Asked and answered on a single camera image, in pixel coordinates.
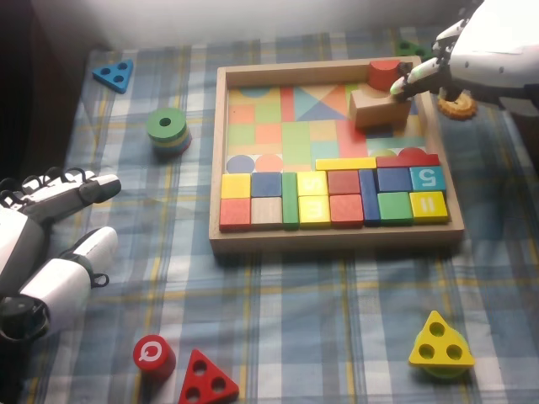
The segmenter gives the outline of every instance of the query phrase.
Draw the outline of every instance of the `plaid tablecloth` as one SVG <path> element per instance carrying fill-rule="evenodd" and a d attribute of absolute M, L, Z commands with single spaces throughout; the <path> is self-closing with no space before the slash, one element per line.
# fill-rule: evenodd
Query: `plaid tablecloth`
<path fill-rule="evenodd" d="M 438 32 L 94 52 L 67 166 L 116 173 L 123 189 L 56 226 L 51 254 L 99 226 L 113 226 L 120 246 L 110 285 L 93 290 L 71 328 L 34 346 L 22 402 L 175 403 L 193 348 L 239 384 L 240 402 L 539 402 L 537 180 L 507 115 L 440 116 L 467 226 L 458 251 L 217 260 L 208 242 L 219 66 L 392 56 L 399 37 L 428 45 Z M 92 68 L 128 57 L 125 95 L 91 78 Z M 187 111 L 194 140 L 181 158 L 160 162 L 144 124 L 168 106 Z M 452 382 L 407 363 L 432 310 L 477 360 Z M 131 358 L 148 333 L 178 356 L 159 388 L 141 383 Z"/>

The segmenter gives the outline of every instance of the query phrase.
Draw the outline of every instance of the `blue triangle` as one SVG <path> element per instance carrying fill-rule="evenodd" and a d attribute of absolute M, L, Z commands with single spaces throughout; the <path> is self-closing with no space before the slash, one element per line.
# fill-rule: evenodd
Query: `blue triangle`
<path fill-rule="evenodd" d="M 329 108 L 326 104 L 319 102 L 309 109 L 304 115 L 302 115 L 298 121 L 301 120 L 346 120 L 347 118 Z"/>
<path fill-rule="evenodd" d="M 294 112 L 296 120 L 320 101 L 307 94 L 300 87 L 294 87 Z"/>
<path fill-rule="evenodd" d="M 128 59 L 112 65 L 97 67 L 92 70 L 92 75 L 93 78 L 108 88 L 124 94 L 127 91 L 132 71 L 133 61 Z"/>

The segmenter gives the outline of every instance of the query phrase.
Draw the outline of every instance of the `wooden puzzle box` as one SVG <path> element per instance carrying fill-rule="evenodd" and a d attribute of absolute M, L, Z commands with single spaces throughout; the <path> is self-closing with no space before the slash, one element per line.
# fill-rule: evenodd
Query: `wooden puzzle box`
<path fill-rule="evenodd" d="M 420 63 L 400 57 L 218 69 L 215 253 L 462 239 L 430 94 L 397 103 L 387 92 L 399 61 Z"/>

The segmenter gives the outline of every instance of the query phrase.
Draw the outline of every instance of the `wooden frame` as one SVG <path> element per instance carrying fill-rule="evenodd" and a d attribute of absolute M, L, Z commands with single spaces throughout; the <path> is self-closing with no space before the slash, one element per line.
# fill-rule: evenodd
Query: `wooden frame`
<path fill-rule="evenodd" d="M 399 58 L 417 66 L 417 56 Z M 227 162 L 228 90 L 239 87 L 285 86 L 365 82 L 369 62 L 376 59 L 351 61 L 319 61 L 259 66 L 221 67 L 217 70 L 216 116 L 211 170 L 210 243 L 214 253 L 242 253 L 268 250 L 422 247 L 458 242 L 464 234 L 462 213 L 447 166 L 446 153 L 440 137 L 435 107 L 429 93 L 415 97 L 419 122 L 425 134 L 427 152 L 437 153 L 446 176 L 446 200 L 451 221 L 444 225 L 414 225 L 407 227 L 374 227 L 350 230 L 268 230 L 239 233 L 219 231 L 221 175 Z"/>

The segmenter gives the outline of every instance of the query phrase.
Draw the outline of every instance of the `triangle block with holes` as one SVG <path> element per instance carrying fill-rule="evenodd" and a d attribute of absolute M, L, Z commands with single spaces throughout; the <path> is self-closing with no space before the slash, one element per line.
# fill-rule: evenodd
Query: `triangle block with holes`
<path fill-rule="evenodd" d="M 438 311 L 430 313 L 408 361 L 413 366 L 441 368 L 471 368 L 475 365 L 464 337 L 449 327 Z"/>
<path fill-rule="evenodd" d="M 226 404 L 238 395 L 237 384 L 201 351 L 193 349 L 178 404 Z"/>
<path fill-rule="evenodd" d="M 92 70 L 93 78 L 104 84 L 117 93 L 124 94 L 127 91 L 131 72 L 133 71 L 133 61 L 119 61 L 111 65 L 97 67 Z"/>

